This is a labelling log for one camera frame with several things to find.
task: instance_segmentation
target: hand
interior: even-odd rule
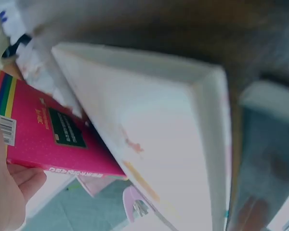
[[[28,200],[45,181],[42,169],[6,165],[0,130],[0,231],[15,230],[22,225]]]

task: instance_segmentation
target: orange mark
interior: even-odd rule
[[[121,128],[121,130],[122,130],[122,133],[123,133],[123,135],[124,135],[126,144],[127,144],[130,148],[132,148],[132,149],[134,150],[134,152],[136,152],[137,154],[140,154],[141,152],[144,151],[144,149],[141,148],[141,145],[140,145],[139,143],[134,143],[134,142],[132,142],[132,141],[129,139],[129,137],[128,137],[126,131],[124,130],[124,128]]]

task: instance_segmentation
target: barcode sticker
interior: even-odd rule
[[[16,120],[0,115],[0,129],[4,142],[7,145],[15,145]]]

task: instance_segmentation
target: book cover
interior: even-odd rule
[[[71,175],[126,178],[91,127],[51,96],[0,72],[7,162]]]

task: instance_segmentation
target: tiled floor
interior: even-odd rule
[[[28,220],[23,231],[111,231],[127,224],[122,193],[130,184],[117,180],[92,198],[75,180]]]

